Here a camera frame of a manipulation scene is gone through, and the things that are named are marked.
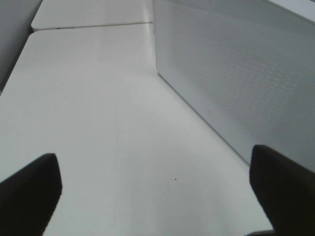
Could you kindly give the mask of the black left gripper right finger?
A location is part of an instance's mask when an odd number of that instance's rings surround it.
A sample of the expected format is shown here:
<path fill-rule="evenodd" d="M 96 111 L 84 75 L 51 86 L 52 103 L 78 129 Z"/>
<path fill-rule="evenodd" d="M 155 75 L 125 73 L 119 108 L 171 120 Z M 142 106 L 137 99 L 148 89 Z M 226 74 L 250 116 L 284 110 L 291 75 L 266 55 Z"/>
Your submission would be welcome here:
<path fill-rule="evenodd" d="M 265 145 L 252 149 L 249 181 L 271 230 L 255 236 L 315 234 L 315 174 Z"/>

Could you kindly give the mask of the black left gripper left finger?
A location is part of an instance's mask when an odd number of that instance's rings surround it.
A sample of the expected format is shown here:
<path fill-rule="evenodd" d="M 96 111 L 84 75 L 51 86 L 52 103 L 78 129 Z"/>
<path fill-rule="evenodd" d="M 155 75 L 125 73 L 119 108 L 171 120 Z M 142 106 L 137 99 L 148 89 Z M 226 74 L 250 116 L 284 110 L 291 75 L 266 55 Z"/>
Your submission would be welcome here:
<path fill-rule="evenodd" d="M 43 235 L 61 194 L 57 156 L 35 159 L 0 183 L 0 234 Z"/>

